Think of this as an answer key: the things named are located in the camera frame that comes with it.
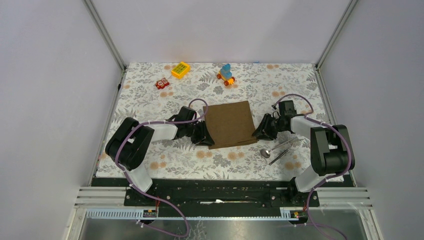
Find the brown cloth napkin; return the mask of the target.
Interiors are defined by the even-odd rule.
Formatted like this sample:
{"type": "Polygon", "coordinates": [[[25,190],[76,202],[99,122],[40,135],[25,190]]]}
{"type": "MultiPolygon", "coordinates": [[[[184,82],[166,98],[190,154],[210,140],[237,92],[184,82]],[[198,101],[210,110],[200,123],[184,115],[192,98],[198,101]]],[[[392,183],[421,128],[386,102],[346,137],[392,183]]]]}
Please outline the brown cloth napkin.
{"type": "Polygon", "coordinates": [[[207,130],[214,141],[210,150],[257,143],[253,136],[255,125],[247,100],[208,106],[204,117],[207,130]]]}

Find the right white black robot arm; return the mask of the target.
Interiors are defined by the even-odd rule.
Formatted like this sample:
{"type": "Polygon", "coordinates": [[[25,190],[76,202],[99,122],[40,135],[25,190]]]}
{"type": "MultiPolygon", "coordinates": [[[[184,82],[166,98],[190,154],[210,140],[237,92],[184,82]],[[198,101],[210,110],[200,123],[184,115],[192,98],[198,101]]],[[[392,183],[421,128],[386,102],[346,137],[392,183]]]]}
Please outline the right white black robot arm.
{"type": "Polygon", "coordinates": [[[310,166],[292,180],[287,201],[301,205],[310,190],[331,178],[339,177],[355,167],[349,132],[345,125],[329,125],[300,114],[292,100],[279,102],[277,116],[266,113],[252,136],[257,140],[271,141],[280,132],[290,132],[310,141],[310,166]]]}

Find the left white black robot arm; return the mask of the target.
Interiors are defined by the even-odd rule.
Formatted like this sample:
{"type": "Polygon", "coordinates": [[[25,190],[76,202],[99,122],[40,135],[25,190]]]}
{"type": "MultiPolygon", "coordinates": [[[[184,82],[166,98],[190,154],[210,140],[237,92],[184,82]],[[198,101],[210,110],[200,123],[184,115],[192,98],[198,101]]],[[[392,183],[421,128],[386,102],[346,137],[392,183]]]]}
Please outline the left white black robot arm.
{"type": "Polygon", "coordinates": [[[144,158],[152,142],[173,141],[183,137],[190,138],[196,146],[211,147],[215,144],[206,123],[197,117],[197,112],[187,106],[181,107],[178,114],[163,121],[138,122],[127,117],[118,127],[105,146],[105,153],[115,162],[135,187],[136,199],[144,206],[152,204],[155,192],[144,158]]]}

